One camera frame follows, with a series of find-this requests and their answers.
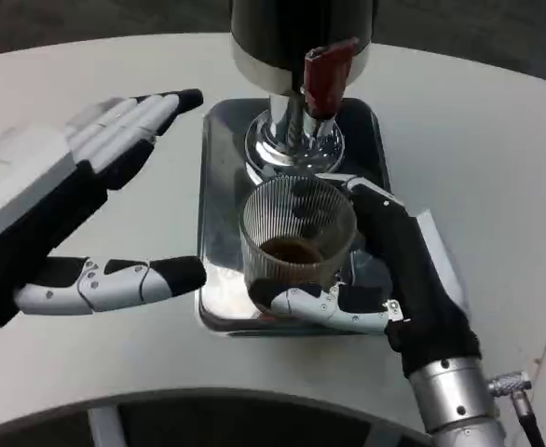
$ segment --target stainless steel tray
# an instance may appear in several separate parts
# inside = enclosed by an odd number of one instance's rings
[[[266,107],[266,99],[228,100],[205,116],[198,253],[207,270],[207,284],[198,294],[198,313],[212,330],[233,335],[340,333],[299,321],[265,319],[244,286],[238,212],[253,189],[245,169],[244,138]],[[346,159],[339,171],[362,175],[389,190],[378,124],[370,108],[345,99],[337,123],[346,139]]]

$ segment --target dark liquid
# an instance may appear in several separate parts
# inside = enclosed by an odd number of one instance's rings
[[[322,261],[321,252],[310,242],[293,237],[275,237],[261,244],[261,250],[293,264],[315,264]]]

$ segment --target glass cup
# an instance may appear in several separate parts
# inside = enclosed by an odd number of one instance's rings
[[[239,215],[244,281],[334,284],[356,235],[341,192],[316,177],[278,176],[248,196]]]

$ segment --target coffee machine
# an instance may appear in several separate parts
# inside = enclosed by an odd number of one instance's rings
[[[244,286],[238,211],[256,184],[279,174],[345,172],[390,191],[375,113],[344,97],[368,61],[376,12],[377,0],[230,1],[231,56],[268,98],[220,102],[204,121],[198,252],[208,281],[198,309],[212,329],[329,331],[256,309]],[[390,289],[384,266],[357,247],[341,275]]]

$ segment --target table surface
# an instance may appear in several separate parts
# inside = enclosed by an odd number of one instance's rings
[[[143,171],[65,241],[61,255],[196,252],[201,120],[263,97],[227,34],[148,35],[0,55],[0,132],[59,125],[91,102],[201,88]],[[488,375],[536,375],[546,346],[546,82],[479,63],[373,45],[348,95],[378,115],[395,194],[432,209],[465,284]],[[84,317],[25,317],[0,330],[0,424],[63,405],[143,393],[240,388],[324,400],[422,429],[381,336],[231,339],[192,295]],[[504,423],[512,432],[509,405]]]

